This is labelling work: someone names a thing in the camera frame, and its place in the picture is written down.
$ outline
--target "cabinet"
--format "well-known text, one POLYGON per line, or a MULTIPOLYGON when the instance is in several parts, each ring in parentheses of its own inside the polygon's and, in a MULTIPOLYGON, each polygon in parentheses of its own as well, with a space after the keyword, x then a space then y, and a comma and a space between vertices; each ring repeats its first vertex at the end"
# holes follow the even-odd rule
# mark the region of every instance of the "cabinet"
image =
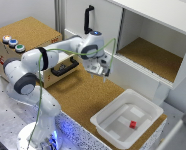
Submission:
POLYGON ((90 27, 101 31, 106 42, 118 41, 109 79, 149 99, 164 100, 186 78, 186 3, 67 0, 65 35, 86 36, 84 11, 90 4, 95 6, 90 27))

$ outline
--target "white robotic arm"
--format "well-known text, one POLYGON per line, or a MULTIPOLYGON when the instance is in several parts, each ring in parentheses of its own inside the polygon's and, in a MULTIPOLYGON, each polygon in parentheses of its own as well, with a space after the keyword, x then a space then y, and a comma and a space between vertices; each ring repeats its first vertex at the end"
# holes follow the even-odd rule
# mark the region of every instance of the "white robotic arm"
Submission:
MULTIPOLYGON (((104 77, 109 76, 111 56, 105 54, 104 50, 101 49, 103 46, 104 40, 101 33, 92 31, 86 39, 82 39, 80 36, 73 36, 68 40, 28 51, 22 55, 21 61, 14 58, 8 59, 3 65, 4 72, 10 82, 7 86, 7 94, 11 98, 25 104, 37 104, 40 96, 40 87, 35 86, 35 73, 39 71, 39 58, 42 54, 40 60, 41 70, 53 68, 58 63, 58 53, 62 52, 55 49, 65 49, 82 54, 80 57, 83 59, 83 66, 87 72, 104 77)), ((32 136, 31 150, 42 149, 42 143, 48 141, 47 139, 53 135, 55 132, 55 116, 60 111, 61 107, 57 100, 43 89, 40 116, 32 136)), ((21 143, 22 148, 24 147, 23 145, 27 146, 29 135, 23 142, 18 142, 21 143)))

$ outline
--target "black door handle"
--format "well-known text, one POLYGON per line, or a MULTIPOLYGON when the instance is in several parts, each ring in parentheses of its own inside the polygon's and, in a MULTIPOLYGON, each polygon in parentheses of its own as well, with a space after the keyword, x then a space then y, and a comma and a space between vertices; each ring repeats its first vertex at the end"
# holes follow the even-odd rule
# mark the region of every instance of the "black door handle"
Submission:
POLYGON ((89 5, 89 8, 85 10, 85 24, 84 24, 84 30, 85 34, 88 34, 92 31, 92 29, 89 28, 89 12, 94 10, 94 7, 89 5))
POLYGON ((79 63, 74 60, 73 57, 70 58, 70 61, 72 62, 72 64, 64 69, 60 69, 59 70, 55 70, 54 68, 51 68, 51 72, 53 75, 59 77, 62 76, 63 74, 69 72, 70 70, 72 70, 73 68, 77 67, 79 65, 79 63))

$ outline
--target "brown countertop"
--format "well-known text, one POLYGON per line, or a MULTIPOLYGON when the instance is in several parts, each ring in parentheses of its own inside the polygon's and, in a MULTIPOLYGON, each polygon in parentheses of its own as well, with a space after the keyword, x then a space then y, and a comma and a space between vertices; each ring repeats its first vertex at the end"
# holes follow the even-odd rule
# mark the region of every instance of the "brown countertop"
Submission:
MULTIPOLYGON (((103 83, 101 77, 94 76, 92 79, 80 64, 75 72, 47 90, 58 100, 65 113, 112 149, 116 149, 97 133, 90 118, 124 92, 124 89, 109 80, 103 83)), ((162 115, 130 149, 139 149, 165 119, 166 115, 162 115)))

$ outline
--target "white cabinet door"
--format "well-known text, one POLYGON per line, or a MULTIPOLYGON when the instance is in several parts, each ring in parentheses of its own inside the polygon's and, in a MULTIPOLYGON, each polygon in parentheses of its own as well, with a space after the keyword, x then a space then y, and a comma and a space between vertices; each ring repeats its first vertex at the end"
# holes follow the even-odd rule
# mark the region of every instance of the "white cabinet door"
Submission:
MULTIPOLYGON (((100 31, 104 36, 105 44, 112 38, 118 40, 123 9, 106 0, 66 0, 66 30, 83 38, 87 36, 84 33, 84 18, 85 10, 89 5, 94 7, 89 14, 89 28, 100 31)), ((112 53, 112 47, 113 44, 106 50, 112 53)))

